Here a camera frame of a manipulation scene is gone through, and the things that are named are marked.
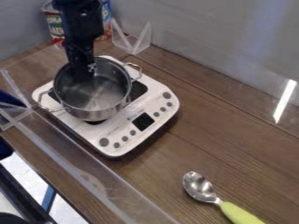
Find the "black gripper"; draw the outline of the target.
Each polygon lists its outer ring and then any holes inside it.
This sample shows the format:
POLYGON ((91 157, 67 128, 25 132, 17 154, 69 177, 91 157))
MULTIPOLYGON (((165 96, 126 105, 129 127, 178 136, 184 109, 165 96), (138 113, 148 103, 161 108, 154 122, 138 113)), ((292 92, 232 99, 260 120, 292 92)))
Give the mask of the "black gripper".
POLYGON ((98 0, 51 0, 58 11, 65 41, 62 43, 73 82, 90 79, 95 71, 93 41, 103 34, 98 0))

